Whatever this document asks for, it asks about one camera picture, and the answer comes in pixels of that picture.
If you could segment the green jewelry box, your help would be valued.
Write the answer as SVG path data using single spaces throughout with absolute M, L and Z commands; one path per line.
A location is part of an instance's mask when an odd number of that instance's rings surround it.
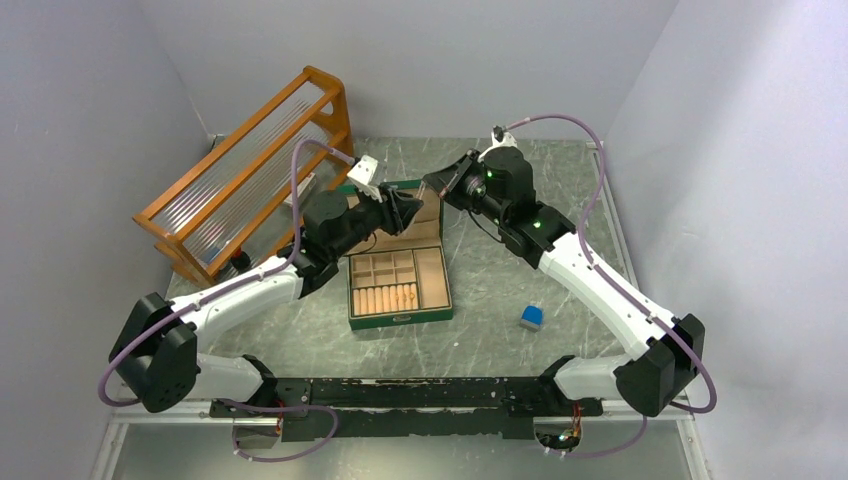
M 453 318 L 442 201 L 420 180 L 392 185 L 422 200 L 423 207 L 403 234 L 378 230 L 348 254 L 348 323 L 353 331 Z

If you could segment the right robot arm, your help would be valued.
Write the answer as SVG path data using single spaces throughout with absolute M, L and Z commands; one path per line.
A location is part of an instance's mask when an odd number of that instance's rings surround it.
M 536 197 L 532 165 L 516 147 L 468 151 L 424 184 L 457 210 L 480 214 L 505 248 L 584 303 L 623 346 L 615 357 L 575 357 L 551 368 L 539 391 L 550 413 L 584 398 L 623 400 L 658 416 L 698 375 L 703 323 L 677 317 L 643 295 L 581 242 L 576 226 Z

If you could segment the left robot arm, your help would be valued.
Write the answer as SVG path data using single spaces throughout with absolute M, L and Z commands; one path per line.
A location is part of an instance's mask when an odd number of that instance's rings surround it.
M 101 401 L 126 406 L 106 392 L 112 373 L 150 413 L 183 400 L 215 399 L 261 416 L 277 405 L 277 380 L 259 360 L 201 354 L 222 333 L 268 307 L 304 298 L 339 271 L 338 261 L 377 231 L 399 235 L 423 206 L 388 184 L 376 197 L 319 193 L 301 213 L 294 240 L 257 267 L 214 287 L 174 299 L 149 294 L 134 306 L 98 384 Z

